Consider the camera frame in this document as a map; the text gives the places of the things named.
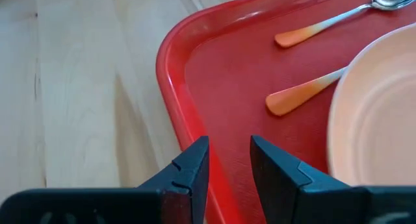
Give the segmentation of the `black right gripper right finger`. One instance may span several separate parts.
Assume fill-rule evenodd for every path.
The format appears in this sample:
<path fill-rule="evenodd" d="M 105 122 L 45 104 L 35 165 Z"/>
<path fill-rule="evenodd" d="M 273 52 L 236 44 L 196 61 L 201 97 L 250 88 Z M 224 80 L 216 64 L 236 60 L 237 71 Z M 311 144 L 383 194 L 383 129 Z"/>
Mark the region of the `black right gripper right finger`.
<path fill-rule="evenodd" d="M 364 223 L 365 192 L 301 161 L 260 136 L 252 173 L 267 223 Z"/>

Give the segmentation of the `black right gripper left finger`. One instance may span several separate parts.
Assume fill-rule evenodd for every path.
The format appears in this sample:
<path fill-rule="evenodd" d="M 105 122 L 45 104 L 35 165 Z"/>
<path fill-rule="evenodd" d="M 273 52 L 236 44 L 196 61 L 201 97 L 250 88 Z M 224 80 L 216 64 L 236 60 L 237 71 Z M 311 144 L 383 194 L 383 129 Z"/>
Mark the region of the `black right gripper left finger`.
<path fill-rule="evenodd" d="M 209 138 L 199 137 L 138 189 L 141 223 L 203 223 L 209 185 Z"/>

